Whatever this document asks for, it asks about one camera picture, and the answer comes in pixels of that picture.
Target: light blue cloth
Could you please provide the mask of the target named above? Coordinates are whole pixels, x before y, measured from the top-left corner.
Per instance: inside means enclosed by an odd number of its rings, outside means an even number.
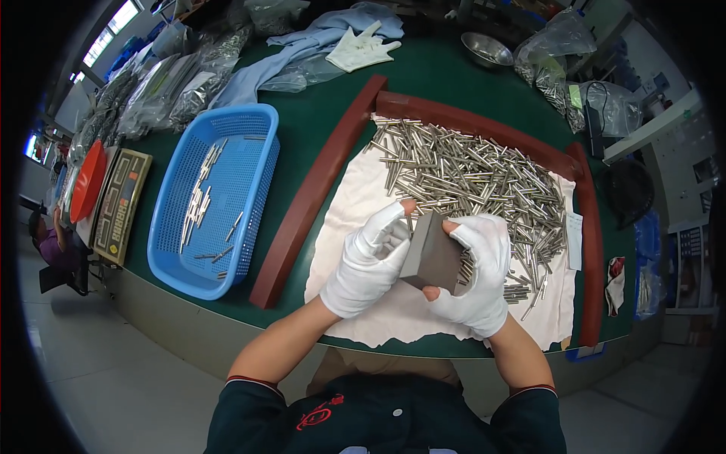
[[[362,2],[350,9],[326,12],[304,31],[269,38],[267,44],[281,44],[285,48],[237,71],[209,103],[209,109],[257,102],[260,85],[278,74],[289,62],[319,52],[331,52],[349,26],[355,31],[363,31],[376,20],[381,23],[377,36],[401,38],[404,35],[403,22],[390,8]]]
[[[270,46],[272,44],[287,46],[295,41],[313,36],[320,30],[331,28],[343,31],[340,34],[342,38],[348,27],[352,27],[354,32],[360,33],[376,20],[380,21],[380,28],[375,32],[376,36],[391,39],[403,37],[404,31],[401,28],[403,22],[391,8],[362,1],[356,3],[350,9],[326,12],[314,20],[305,30],[288,33],[284,36],[272,36],[267,39],[267,44]]]

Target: electrical outlet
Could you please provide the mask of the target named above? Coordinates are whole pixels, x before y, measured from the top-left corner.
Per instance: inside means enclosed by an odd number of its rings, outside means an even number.
[[[652,78],[649,78],[647,81],[643,82],[643,89],[645,90],[645,95],[649,95],[651,93],[654,93],[657,86],[656,83],[653,81]]]

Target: gray block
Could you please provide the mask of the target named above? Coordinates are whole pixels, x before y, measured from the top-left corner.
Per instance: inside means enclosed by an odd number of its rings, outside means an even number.
[[[454,293],[463,248],[441,228],[445,219],[438,213],[418,219],[401,280],[418,289],[433,285]]]

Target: pants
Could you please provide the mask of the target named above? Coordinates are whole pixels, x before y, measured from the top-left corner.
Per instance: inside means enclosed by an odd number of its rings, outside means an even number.
[[[306,396],[321,392],[328,381],[352,373],[384,373],[390,375],[416,373],[441,380],[462,389],[459,374],[450,360],[389,356],[386,354],[356,352],[329,346],[317,372],[310,381]]]

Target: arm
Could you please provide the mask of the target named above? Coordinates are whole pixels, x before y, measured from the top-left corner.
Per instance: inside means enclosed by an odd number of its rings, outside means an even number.
[[[444,221],[442,228],[470,249],[476,278],[469,291],[452,296],[438,287],[424,287],[431,310],[452,322],[463,323],[492,346],[497,369],[512,389],[548,385],[552,373],[539,346],[509,315],[504,281],[511,254],[507,222],[488,214]]]
[[[415,208],[395,202],[373,214],[346,237],[343,256],[325,285],[308,304],[270,325],[237,356],[229,377],[279,383],[310,352],[328,328],[355,317],[396,282],[409,248],[408,229],[399,221]],[[376,258],[384,244],[391,252]]]
[[[489,337],[494,361],[511,394],[530,386],[555,387],[545,354],[512,315],[502,328]]]
[[[55,235],[58,237],[58,247],[62,252],[65,252],[68,244],[65,239],[65,231],[60,225],[60,208],[58,207],[55,207],[55,210],[53,210],[53,228],[55,228]]]
[[[340,320],[316,296],[252,340],[234,360],[228,377],[244,376],[279,383],[310,352],[320,336]]]

